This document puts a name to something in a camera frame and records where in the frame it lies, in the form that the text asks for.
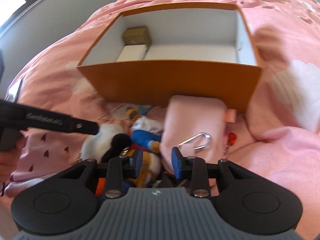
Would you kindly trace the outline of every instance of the pink case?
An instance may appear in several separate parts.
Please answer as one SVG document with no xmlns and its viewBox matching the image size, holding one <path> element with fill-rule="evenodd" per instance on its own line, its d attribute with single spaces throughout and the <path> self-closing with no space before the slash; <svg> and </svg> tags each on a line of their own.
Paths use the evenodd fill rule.
<svg viewBox="0 0 320 240">
<path fill-rule="evenodd" d="M 166 170 L 173 173 L 171 149 L 203 132 L 211 136 L 210 143 L 204 150 L 194 151 L 193 148 L 204 145 L 207 140 L 205 137 L 195 139 L 179 149 L 185 157 L 197 156 L 206 163 L 218 163 L 223 157 L 228 140 L 226 122 L 234 122 L 235 117 L 236 111 L 227 109 L 224 102 L 217 98 L 173 96 L 167 108 L 160 144 Z"/>
</svg>

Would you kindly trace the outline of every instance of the plush toy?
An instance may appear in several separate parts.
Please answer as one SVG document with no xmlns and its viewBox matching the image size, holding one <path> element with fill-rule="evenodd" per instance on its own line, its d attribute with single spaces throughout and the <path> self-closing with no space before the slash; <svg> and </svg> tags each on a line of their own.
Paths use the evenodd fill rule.
<svg viewBox="0 0 320 240">
<path fill-rule="evenodd" d="M 148 151 L 159 153 L 163 126 L 158 121 L 140 116 L 139 113 L 129 107 L 127 116 L 133 122 L 131 140 L 133 144 L 145 147 Z"/>
<path fill-rule="evenodd" d="M 108 162 L 111 158 L 122 155 L 131 156 L 137 146 L 132 145 L 129 135 L 124 133 L 121 125 L 105 123 L 100 126 L 99 133 L 88 136 L 82 145 L 82 160 L 94 158 L 98 163 Z M 128 187 L 144 187 L 154 181 L 160 173 L 160 158 L 148 151 L 143 152 L 143 163 L 140 175 L 137 179 L 124 181 L 124 190 Z M 102 195 L 106 179 L 100 178 L 96 189 L 96 195 Z"/>
</svg>

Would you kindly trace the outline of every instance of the pink bedding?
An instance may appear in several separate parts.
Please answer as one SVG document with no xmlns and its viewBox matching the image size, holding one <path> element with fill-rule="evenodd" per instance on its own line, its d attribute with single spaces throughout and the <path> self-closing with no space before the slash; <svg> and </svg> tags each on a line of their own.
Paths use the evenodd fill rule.
<svg viewBox="0 0 320 240">
<path fill-rule="evenodd" d="M 125 105 L 105 102 L 75 66 L 120 11 L 182 1 L 243 8 L 264 73 L 245 117 L 239 116 L 231 126 L 238 140 L 229 159 L 296 193 L 304 209 L 297 232 L 313 239 L 320 233 L 320 5 L 314 0 L 118 0 L 23 68 L 15 79 L 22 77 L 24 82 L 19 102 L 98 122 L 125 119 Z M 164 119 L 163 108 L 139 110 Z M 6 184 L 8 197 L 32 183 L 24 181 L 75 163 L 86 137 L 37 129 L 26 136 L 18 168 Z"/>
</svg>

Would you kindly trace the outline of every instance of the open cardboard box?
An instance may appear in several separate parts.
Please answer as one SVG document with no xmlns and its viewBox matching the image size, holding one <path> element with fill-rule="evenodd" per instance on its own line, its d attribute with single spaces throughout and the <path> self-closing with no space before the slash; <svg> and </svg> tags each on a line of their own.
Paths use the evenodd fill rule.
<svg viewBox="0 0 320 240">
<path fill-rule="evenodd" d="M 122 34 L 139 26 L 152 40 L 144 60 L 115 62 Z M 262 68 L 238 6 L 185 2 L 120 13 L 78 70 L 110 102 L 167 106 L 173 95 L 215 97 L 243 113 Z"/>
</svg>

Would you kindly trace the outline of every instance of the ribbed gray surface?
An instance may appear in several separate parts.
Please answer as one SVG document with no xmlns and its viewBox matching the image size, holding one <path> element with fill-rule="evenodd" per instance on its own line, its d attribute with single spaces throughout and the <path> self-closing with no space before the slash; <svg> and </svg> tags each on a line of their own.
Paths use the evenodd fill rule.
<svg viewBox="0 0 320 240">
<path fill-rule="evenodd" d="M 106 200 L 85 226 L 59 236 L 19 233 L 14 240 L 302 240 L 293 230 L 276 236 L 255 236 L 228 225 L 207 199 L 185 188 L 136 189 Z"/>
</svg>

